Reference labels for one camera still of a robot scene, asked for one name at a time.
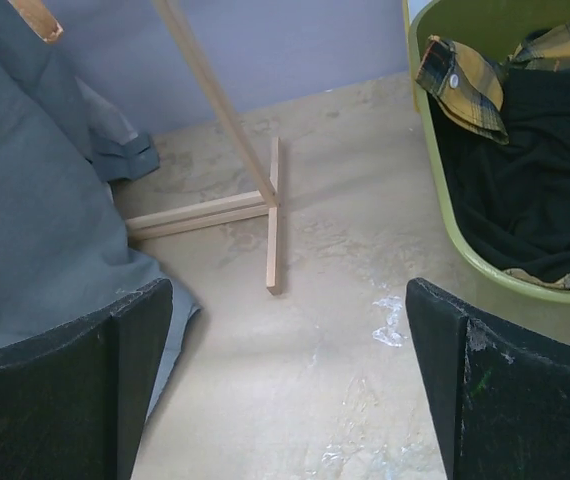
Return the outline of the black shirt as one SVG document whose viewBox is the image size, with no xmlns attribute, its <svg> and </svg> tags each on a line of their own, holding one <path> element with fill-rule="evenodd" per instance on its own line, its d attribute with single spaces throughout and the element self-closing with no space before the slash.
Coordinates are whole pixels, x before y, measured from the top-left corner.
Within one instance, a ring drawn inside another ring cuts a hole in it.
<svg viewBox="0 0 570 480">
<path fill-rule="evenodd" d="M 512 72 L 505 145 L 430 106 L 457 226 L 491 266 L 570 290 L 570 73 Z"/>
</svg>

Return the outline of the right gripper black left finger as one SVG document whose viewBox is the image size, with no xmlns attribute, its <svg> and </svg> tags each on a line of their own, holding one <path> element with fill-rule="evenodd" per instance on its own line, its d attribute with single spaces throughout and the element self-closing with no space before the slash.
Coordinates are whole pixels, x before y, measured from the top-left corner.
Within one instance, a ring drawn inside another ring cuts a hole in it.
<svg viewBox="0 0 570 480">
<path fill-rule="evenodd" d="M 155 280 L 0 349 L 0 479 L 128 479 L 172 316 Z"/>
</svg>

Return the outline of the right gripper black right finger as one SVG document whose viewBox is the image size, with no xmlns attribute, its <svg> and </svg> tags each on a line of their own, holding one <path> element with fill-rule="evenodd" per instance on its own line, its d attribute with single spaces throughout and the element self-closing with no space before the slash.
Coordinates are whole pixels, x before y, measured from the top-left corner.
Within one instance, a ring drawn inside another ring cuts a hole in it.
<svg viewBox="0 0 570 480">
<path fill-rule="evenodd" d="M 570 346 L 423 278 L 405 308 L 447 477 L 570 479 Z"/>
</svg>

